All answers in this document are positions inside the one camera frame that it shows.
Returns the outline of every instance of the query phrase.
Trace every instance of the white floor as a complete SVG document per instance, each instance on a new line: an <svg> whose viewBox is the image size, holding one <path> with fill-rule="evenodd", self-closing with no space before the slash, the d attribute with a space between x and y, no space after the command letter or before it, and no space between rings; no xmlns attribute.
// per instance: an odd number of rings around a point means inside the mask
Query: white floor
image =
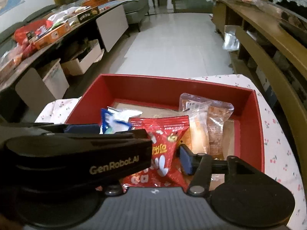
<svg viewBox="0 0 307 230"><path fill-rule="evenodd" d="M208 14L146 16L123 60L110 73L167 77L232 74L223 40Z"/></svg>

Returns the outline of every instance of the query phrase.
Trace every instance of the red cardboard box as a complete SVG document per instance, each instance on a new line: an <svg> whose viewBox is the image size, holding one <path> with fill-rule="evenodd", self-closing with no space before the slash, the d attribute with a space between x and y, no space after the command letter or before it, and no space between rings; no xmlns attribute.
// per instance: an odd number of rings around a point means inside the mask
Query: red cardboard box
<svg viewBox="0 0 307 230"><path fill-rule="evenodd" d="M264 142L254 90L188 79L101 74L83 95L66 123L101 123L100 109L115 103L178 110L182 93L232 103L234 155L264 172Z"/></svg>

